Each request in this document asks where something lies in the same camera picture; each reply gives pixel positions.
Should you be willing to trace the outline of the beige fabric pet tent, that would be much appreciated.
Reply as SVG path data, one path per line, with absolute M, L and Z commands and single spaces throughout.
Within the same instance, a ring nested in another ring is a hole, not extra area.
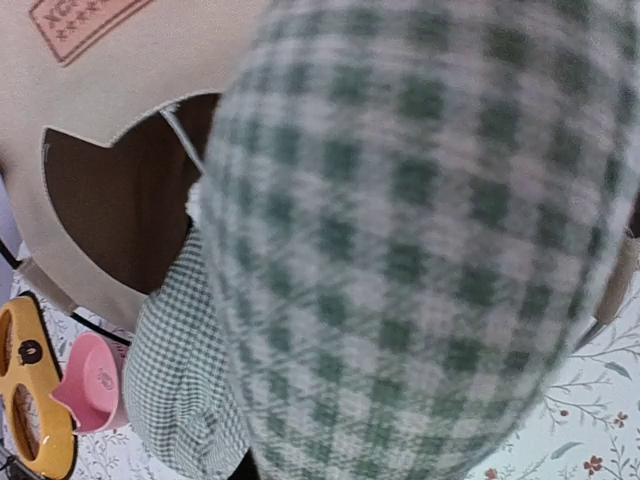
M 134 331 L 189 230 L 201 148 L 263 1 L 5 1 L 1 174 L 29 255 L 66 313 Z

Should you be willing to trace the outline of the yellow double bowl holder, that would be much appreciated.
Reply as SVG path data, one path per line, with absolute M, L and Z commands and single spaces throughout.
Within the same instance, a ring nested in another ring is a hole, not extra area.
M 1 401 L 18 458 L 46 479 L 68 479 L 76 465 L 78 442 L 69 411 L 51 398 L 62 371 L 38 299 L 24 291 L 1 308 Z M 20 406 L 31 396 L 39 439 L 29 441 L 30 422 Z

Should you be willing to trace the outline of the green checkered pet cushion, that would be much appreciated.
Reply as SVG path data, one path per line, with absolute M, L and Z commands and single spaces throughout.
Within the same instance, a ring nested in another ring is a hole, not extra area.
M 143 304 L 132 429 L 190 479 L 461 479 L 523 421 L 639 188 L 635 1 L 272 1 Z

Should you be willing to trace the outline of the pink pet bowl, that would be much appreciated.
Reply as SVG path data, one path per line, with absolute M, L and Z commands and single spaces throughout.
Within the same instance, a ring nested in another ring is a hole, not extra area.
M 62 380 L 50 397 L 71 414 L 75 435 L 129 423 L 122 388 L 124 359 L 114 342 L 95 333 L 84 333 L 73 343 Z

